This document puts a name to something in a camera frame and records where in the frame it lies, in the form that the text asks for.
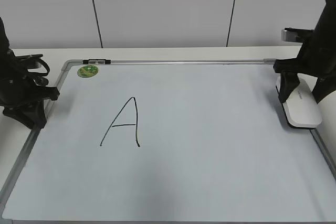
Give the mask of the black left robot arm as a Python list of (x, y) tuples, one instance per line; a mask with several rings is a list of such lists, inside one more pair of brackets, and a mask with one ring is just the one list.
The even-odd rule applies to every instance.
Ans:
[(10, 49), (5, 27), (1, 22), (1, 106), (3, 115), (29, 129), (46, 125), (44, 101), (56, 101), (57, 87), (48, 87), (49, 65), (42, 54), (16, 56)]

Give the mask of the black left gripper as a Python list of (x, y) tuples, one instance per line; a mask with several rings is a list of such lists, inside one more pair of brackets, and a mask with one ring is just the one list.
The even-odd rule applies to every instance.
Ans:
[(57, 100), (60, 95), (57, 87), (47, 87), (50, 68), (42, 57), (42, 54), (16, 56), (10, 49), (1, 52), (3, 115), (29, 129), (35, 126), (43, 129), (47, 122), (44, 102), (36, 101)]

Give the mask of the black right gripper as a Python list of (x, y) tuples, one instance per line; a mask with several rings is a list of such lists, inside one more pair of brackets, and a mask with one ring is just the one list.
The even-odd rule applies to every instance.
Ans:
[(297, 73), (318, 77), (312, 90), (316, 103), (336, 90), (335, 79), (335, 34), (315, 36), (313, 31), (300, 31), (295, 38), (302, 46), (295, 58), (277, 59), (273, 65), (280, 74), (279, 101), (287, 101), (300, 84)]

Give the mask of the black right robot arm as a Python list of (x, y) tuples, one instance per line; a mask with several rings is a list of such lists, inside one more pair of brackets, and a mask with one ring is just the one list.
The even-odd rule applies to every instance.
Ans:
[(278, 98), (285, 103), (300, 84), (298, 74), (317, 78), (312, 94), (319, 103), (335, 91), (335, 0), (325, 0), (325, 7), (313, 30), (286, 27), (282, 40), (302, 44), (295, 58), (277, 59), (273, 69), (280, 74)]

